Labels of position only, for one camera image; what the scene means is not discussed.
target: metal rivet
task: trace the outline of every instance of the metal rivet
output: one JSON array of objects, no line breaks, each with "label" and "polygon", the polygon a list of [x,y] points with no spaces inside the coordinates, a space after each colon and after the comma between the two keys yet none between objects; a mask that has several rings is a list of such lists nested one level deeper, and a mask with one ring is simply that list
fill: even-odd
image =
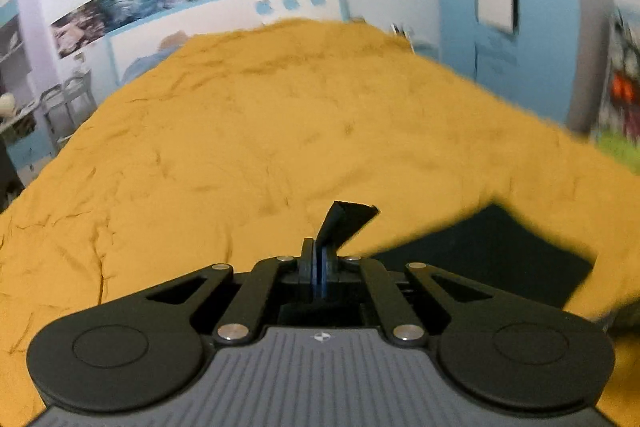
[{"label": "metal rivet", "polygon": [[242,324],[225,324],[218,328],[218,334],[226,341],[239,341],[249,334],[249,328]]},{"label": "metal rivet", "polygon": [[401,341],[416,341],[424,335],[424,330],[415,324],[403,324],[394,328],[394,337]]}]

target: shelving unit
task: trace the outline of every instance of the shelving unit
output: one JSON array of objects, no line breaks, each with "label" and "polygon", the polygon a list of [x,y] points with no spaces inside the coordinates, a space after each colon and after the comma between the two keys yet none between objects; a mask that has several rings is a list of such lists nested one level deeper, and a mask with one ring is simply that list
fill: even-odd
[{"label": "shelving unit", "polygon": [[13,57],[16,54],[16,52],[22,49],[23,46],[24,46],[24,42],[20,42],[15,48],[9,51],[4,57],[0,56],[0,64],[2,64],[7,59]]}]

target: shelf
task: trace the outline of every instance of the shelf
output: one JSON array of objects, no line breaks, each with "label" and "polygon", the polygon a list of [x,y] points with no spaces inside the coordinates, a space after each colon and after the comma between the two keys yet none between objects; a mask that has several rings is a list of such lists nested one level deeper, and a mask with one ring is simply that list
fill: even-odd
[{"label": "shelf", "polygon": [[3,121],[0,124],[0,134],[4,133],[4,131],[9,129],[9,127],[14,126],[16,122],[20,121],[22,118],[24,118],[28,114],[31,114],[39,105],[40,105],[40,102],[38,100],[32,100],[27,105],[25,105],[20,111],[18,111],[18,113],[13,118]]},{"label": "shelf", "polygon": [[14,49],[8,52],[4,57],[0,57],[0,64],[2,64],[5,60],[7,60],[12,55],[15,55],[15,52],[20,50],[23,45],[24,45],[24,42],[20,42],[20,44],[18,44]]}]

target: blanket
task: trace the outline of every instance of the blanket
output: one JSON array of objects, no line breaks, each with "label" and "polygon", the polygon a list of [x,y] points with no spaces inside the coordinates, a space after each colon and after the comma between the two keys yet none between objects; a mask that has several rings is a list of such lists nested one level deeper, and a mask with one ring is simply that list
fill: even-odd
[{"label": "blanket", "polygon": [[[640,178],[590,144],[363,23],[196,36],[108,98],[0,216],[0,425],[43,408],[25,353],[47,323],[207,264],[298,255],[334,200],[381,211],[343,255],[498,200],[594,262],[569,311],[640,296]],[[599,406],[637,426],[640,343],[616,355]]]}]

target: black cloth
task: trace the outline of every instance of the black cloth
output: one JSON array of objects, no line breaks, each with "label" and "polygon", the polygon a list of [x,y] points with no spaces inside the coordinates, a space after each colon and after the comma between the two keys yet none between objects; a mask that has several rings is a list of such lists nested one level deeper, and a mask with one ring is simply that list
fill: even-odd
[{"label": "black cloth", "polygon": [[527,230],[498,204],[373,258],[400,272],[406,263],[431,264],[559,308],[593,268],[576,253]]}]

